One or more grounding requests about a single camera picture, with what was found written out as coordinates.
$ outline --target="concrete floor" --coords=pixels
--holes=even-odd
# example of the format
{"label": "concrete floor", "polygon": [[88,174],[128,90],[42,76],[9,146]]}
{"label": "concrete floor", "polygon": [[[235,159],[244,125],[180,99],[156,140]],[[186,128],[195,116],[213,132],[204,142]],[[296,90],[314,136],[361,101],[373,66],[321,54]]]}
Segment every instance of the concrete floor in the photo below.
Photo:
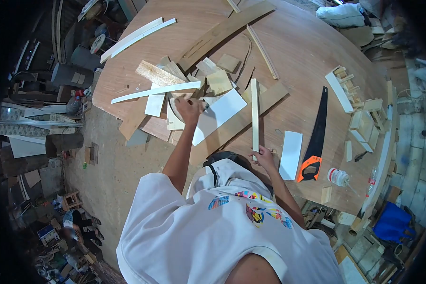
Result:
{"label": "concrete floor", "polygon": [[[85,114],[84,123],[84,146],[92,142],[99,145],[98,164],[82,169],[84,149],[78,149],[76,157],[64,163],[67,190],[79,190],[82,207],[101,220],[104,260],[118,270],[115,249],[139,179],[161,172],[175,146],[151,137],[145,145],[126,147],[118,130],[121,120],[94,106]],[[189,166],[185,187],[198,168]]]}

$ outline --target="plywood table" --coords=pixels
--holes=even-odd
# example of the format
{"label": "plywood table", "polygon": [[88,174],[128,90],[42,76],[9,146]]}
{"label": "plywood table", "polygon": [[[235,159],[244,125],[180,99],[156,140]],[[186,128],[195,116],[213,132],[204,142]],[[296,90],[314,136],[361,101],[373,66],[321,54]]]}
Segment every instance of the plywood table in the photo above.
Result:
{"label": "plywood table", "polygon": [[[276,156],[280,159],[284,131],[303,133],[299,162],[301,164],[317,116],[322,88],[328,87],[327,126],[319,180],[301,183],[287,181],[286,184],[293,194],[320,202],[322,188],[331,185],[326,178],[328,170],[331,167],[345,170],[351,175],[351,185],[360,196],[356,196],[348,188],[333,185],[331,200],[325,205],[357,214],[368,190],[371,169],[378,164],[380,158],[383,135],[379,138],[372,155],[365,155],[357,163],[353,160],[346,162],[345,140],[352,140],[353,156],[364,152],[364,149],[348,133],[351,116],[344,113],[325,75],[338,65],[346,67],[348,74],[354,74],[354,85],[360,86],[362,101],[378,97],[384,100],[386,106],[385,80],[376,72],[366,56],[333,27],[291,4],[280,0],[269,1],[278,8],[252,23],[252,27],[267,49],[281,77],[280,82],[287,87],[290,96],[286,96],[260,117],[260,143],[267,148],[277,149]],[[243,0],[239,8],[243,10],[254,3],[256,1]],[[191,46],[210,28],[225,20],[231,12],[232,8],[226,0],[150,1],[132,20],[122,37],[159,17],[164,17],[165,20],[176,18],[177,23],[146,37],[109,59],[93,94],[93,104],[122,120],[127,115],[135,113],[139,108],[139,100],[113,105],[110,101],[135,92],[136,87],[139,90],[150,89],[151,82],[135,73],[139,63],[146,60],[156,65],[166,55],[177,58],[184,49]],[[217,62],[224,53],[243,60],[250,43],[246,35],[246,29],[242,28],[234,37],[212,50],[208,56],[214,62]],[[253,77],[264,86],[269,88],[276,82],[255,43],[252,42],[252,45],[249,60],[237,82],[240,93],[244,91],[254,67]],[[130,85],[128,93],[116,93],[127,84]],[[158,118],[151,120],[153,124],[156,120],[156,124],[164,125],[164,120],[160,122]],[[169,142],[176,144],[177,137],[179,131],[172,132]],[[247,156],[251,146],[252,129],[249,126],[229,141],[224,150]],[[260,167],[255,169],[264,173]]]}

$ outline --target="person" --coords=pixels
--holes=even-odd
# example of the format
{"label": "person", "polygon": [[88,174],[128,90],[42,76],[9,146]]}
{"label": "person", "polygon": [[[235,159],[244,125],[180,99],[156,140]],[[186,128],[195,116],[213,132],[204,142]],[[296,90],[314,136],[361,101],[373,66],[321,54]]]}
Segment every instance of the person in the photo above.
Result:
{"label": "person", "polygon": [[58,231],[58,234],[63,240],[75,239],[83,244],[84,239],[91,239],[97,245],[102,246],[99,238],[104,239],[104,236],[98,228],[95,228],[94,231],[85,231],[84,229],[84,227],[92,226],[93,224],[101,225],[101,221],[96,217],[83,220],[78,210],[70,209],[63,216],[63,227]]}
{"label": "person", "polygon": [[125,280],[343,283],[328,236],[306,230],[267,148],[250,156],[267,172],[276,202],[256,175],[220,156],[194,174],[182,196],[202,109],[194,99],[175,103],[185,128],[162,173],[140,179],[116,249]]}

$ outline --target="bottle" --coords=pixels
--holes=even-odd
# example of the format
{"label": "bottle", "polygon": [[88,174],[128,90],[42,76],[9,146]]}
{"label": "bottle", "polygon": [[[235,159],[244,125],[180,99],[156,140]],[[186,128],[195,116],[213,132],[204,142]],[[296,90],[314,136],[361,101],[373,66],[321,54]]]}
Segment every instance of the bottle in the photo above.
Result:
{"label": "bottle", "polygon": [[366,197],[369,197],[369,194],[372,192],[374,185],[376,184],[376,175],[377,175],[377,167],[373,167],[373,170],[371,171],[371,176],[369,177],[368,183],[369,183],[369,190],[366,194]]}

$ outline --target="orange saw handle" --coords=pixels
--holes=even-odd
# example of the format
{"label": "orange saw handle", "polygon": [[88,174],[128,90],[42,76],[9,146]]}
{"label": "orange saw handle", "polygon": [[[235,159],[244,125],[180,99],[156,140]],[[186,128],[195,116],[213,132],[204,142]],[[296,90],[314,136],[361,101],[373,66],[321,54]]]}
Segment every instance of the orange saw handle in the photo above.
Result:
{"label": "orange saw handle", "polygon": [[[322,158],[317,156],[311,156],[309,159],[307,159],[305,162],[301,164],[300,171],[298,172],[296,181],[300,182],[302,180],[310,180],[314,179],[317,180],[319,177],[319,171],[320,171],[320,165],[322,164]],[[308,167],[315,167],[315,172],[311,173],[305,173],[305,170]]]}

